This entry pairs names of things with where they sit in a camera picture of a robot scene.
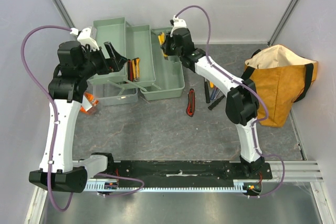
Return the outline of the yellow black utility knife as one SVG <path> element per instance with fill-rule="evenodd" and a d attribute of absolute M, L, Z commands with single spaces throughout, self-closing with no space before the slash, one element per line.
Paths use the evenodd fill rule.
<path fill-rule="evenodd" d="M 140 58 L 132 59 L 133 67 L 133 81 L 138 82 L 140 79 L 140 68 L 139 68 Z"/>
<path fill-rule="evenodd" d="M 165 33 L 161 32 L 161 33 L 158 34 L 157 37 L 158 37 L 158 40 L 159 40 L 160 48 L 161 48 L 161 50 L 163 52 L 164 59 L 168 60 L 168 56 L 164 52 Z"/>

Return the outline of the green translucent tool box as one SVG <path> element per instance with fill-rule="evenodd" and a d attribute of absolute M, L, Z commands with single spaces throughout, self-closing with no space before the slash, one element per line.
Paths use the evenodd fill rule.
<path fill-rule="evenodd" d="M 138 101 L 178 98 L 185 88 L 182 64 L 177 56 L 164 56 L 159 35 L 171 28 L 132 26 L 125 18 L 95 20 L 97 43 L 111 42 L 127 62 L 119 72 L 95 75 L 88 80 L 100 105 L 111 106 Z"/>

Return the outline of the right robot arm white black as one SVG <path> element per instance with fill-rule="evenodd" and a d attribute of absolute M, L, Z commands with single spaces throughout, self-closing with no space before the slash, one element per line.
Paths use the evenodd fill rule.
<path fill-rule="evenodd" d="M 158 39 L 165 56 L 178 56 L 185 68 L 211 81 L 226 97 L 225 113 L 236 125 L 240 141 L 240 172 L 254 178 L 265 163 L 256 133 L 259 97 L 254 82 L 229 73 L 196 48 L 187 28 L 161 32 Z"/>

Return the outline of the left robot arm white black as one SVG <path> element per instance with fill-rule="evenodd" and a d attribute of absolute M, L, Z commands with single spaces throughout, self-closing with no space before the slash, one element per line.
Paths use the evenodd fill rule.
<path fill-rule="evenodd" d="M 94 75 L 109 74 L 121 70 L 127 59 L 120 55 L 112 43 L 102 49 L 78 41 L 67 41 L 59 45 L 59 64 L 48 85 L 51 96 L 50 122 L 47 143 L 39 169 L 29 173 L 29 182 L 52 191 L 80 193 L 87 180 L 99 173 L 104 178 L 115 174 L 116 166 L 109 153 L 93 153 L 89 158 L 73 163 L 72 147 L 75 124 L 84 101 L 87 81 Z"/>

